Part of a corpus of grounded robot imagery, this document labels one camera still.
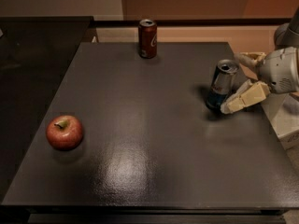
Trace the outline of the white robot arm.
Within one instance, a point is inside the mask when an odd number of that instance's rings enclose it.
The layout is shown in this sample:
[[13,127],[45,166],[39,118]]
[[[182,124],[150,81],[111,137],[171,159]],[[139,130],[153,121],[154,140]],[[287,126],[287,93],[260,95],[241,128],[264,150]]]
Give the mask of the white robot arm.
[[248,79],[221,105],[223,114],[231,114],[265,100],[270,93],[299,92],[299,8],[289,23],[274,34],[275,50],[236,53],[236,60],[254,72],[257,81]]

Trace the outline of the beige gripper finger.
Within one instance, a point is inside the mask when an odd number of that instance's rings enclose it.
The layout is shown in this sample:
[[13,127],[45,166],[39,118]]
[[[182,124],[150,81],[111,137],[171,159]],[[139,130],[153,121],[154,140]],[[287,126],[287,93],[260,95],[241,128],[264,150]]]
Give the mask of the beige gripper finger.
[[266,54],[264,52],[238,52],[234,54],[234,57],[239,63],[254,71],[257,65],[264,60]]
[[232,114],[246,107],[256,105],[270,94],[269,86],[262,82],[248,79],[238,90],[221,104],[223,114]]

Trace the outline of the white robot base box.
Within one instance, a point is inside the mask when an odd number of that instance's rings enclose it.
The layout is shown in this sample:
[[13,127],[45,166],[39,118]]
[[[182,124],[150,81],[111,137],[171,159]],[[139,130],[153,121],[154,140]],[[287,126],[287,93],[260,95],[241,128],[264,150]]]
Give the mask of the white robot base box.
[[299,97],[295,93],[270,94],[262,102],[280,143],[285,149],[299,144]]

